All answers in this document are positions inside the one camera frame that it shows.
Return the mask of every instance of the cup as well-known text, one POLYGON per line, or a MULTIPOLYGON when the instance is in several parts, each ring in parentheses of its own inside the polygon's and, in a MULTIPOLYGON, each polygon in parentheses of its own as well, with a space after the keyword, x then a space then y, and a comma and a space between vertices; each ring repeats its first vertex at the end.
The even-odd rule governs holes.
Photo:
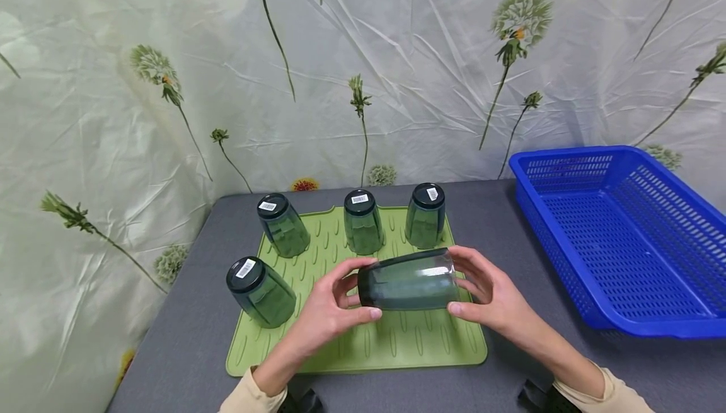
POLYGON ((258 257, 234 262, 226 284, 245 312, 263 328, 277 328, 295 312, 295 292, 258 257))
POLYGON ((415 252, 360 269, 358 295, 386 311, 440 309, 459 298, 455 278, 448 249, 415 252))
POLYGON ((411 245, 430 249, 440 244, 446 220, 444 189, 438 184, 421 183, 414 188, 406 213, 405 235, 411 245))
POLYGON ((373 254, 386 242, 376 198, 365 189, 355 189, 345 196, 343 225, 348 247, 356 254, 373 254))
POLYGON ((257 216, 267 240, 281 257, 291 259, 310 246, 310 233, 282 194, 268 194, 257 204, 257 216))

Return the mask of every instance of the floral backdrop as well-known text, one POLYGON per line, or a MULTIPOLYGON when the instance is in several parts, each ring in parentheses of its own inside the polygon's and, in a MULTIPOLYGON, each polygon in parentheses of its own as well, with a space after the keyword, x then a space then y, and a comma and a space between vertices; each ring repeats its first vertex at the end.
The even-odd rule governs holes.
POLYGON ((102 412, 226 194, 630 144, 726 209, 723 0, 0 2, 8 412, 102 412))

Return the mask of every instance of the yellow flower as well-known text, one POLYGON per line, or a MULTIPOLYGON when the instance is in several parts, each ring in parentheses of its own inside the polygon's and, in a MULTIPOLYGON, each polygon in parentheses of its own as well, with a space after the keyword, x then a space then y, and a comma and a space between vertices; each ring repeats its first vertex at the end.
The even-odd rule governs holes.
POLYGON ((320 183, 310 177, 298 178, 290 187, 291 190, 317 190, 318 188, 320 188, 320 183))
POLYGON ((126 375, 126 371, 129 370, 129 366, 132 365, 134 356, 135 350, 133 349, 127 350, 123 355, 121 355, 121 367, 118 370, 118 375, 116 376, 116 389, 118 389, 118 386, 121 384, 121 380, 124 379, 124 375, 126 375))

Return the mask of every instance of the right hand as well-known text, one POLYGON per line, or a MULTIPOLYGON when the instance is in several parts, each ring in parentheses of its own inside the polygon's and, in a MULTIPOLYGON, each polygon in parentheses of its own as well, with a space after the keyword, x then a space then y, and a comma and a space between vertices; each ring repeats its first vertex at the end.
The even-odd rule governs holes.
POLYGON ((506 273, 469 247, 452 246, 449 253, 454 268, 467 277, 457 278, 459 287, 468 290, 480 303, 449 303, 450 314, 486 325, 515 343, 536 337, 541 318, 506 273))

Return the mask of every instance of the left hand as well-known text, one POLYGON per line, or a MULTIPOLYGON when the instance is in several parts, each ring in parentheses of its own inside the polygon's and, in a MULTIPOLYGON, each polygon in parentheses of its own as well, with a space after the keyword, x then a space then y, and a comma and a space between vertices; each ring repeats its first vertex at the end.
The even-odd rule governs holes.
POLYGON ((358 274, 351 274, 352 271, 376 261, 369 257, 347 259, 317 280, 300 317, 283 338, 295 342, 298 356, 307 359, 350 328, 381 318, 383 313, 378 308, 350 309, 361 302, 358 294, 348 294, 358 285, 358 274))

